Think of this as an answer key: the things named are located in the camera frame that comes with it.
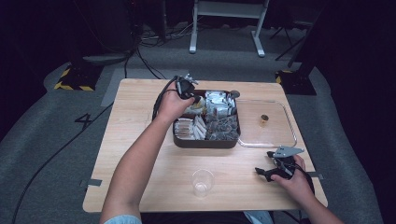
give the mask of chair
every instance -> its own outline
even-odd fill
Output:
[[[286,53],[299,46],[305,40],[306,34],[309,32],[311,27],[314,25],[317,20],[320,11],[322,10],[324,1],[311,1],[311,0],[299,0],[299,1],[285,1],[283,0],[283,7],[285,17],[283,18],[283,25],[280,27],[271,37],[274,38],[279,32],[282,30],[285,31],[286,36],[290,42],[290,47],[283,51],[277,58],[278,61],[281,57],[283,57]],[[297,40],[295,43],[292,43],[290,40],[290,36],[288,33],[288,29],[300,29],[305,30],[305,35]],[[297,49],[293,54],[292,58],[288,63],[288,67],[294,63],[295,58],[297,57],[299,50]]]

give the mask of shirt sleeve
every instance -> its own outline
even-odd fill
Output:
[[[109,219],[105,224],[142,224],[142,221],[132,215],[120,215]]]

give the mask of person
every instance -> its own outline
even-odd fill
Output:
[[[175,88],[174,82],[168,90]],[[157,117],[134,141],[117,165],[105,198],[100,223],[142,223],[139,204],[167,130],[193,101],[193,98],[182,100],[175,91],[164,93]],[[294,159],[304,168],[301,157],[294,156]],[[273,175],[272,178],[303,207],[312,223],[342,223],[316,199],[300,171],[296,171],[291,180],[278,175]],[[257,221],[251,218],[247,220],[253,223]]]

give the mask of wooden table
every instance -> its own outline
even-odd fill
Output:
[[[151,122],[152,107],[167,80],[124,79],[106,127],[102,145],[93,169],[92,179],[101,185],[89,186],[83,208],[101,212],[114,170],[132,142]],[[276,100],[286,107],[295,131],[297,147],[304,148],[294,116],[280,85],[276,83],[200,81],[198,90],[238,90],[241,100]],[[291,210],[299,205],[275,182],[266,182],[255,173],[255,167],[275,168],[266,151],[276,148],[242,147],[229,149],[180,148],[173,142],[169,129],[140,204],[142,212],[171,211],[241,211]],[[305,149],[300,154],[306,170],[313,163]],[[215,175],[214,188],[205,198],[194,196],[191,175],[205,168]],[[317,198],[327,206],[327,199],[317,178],[313,178]]]

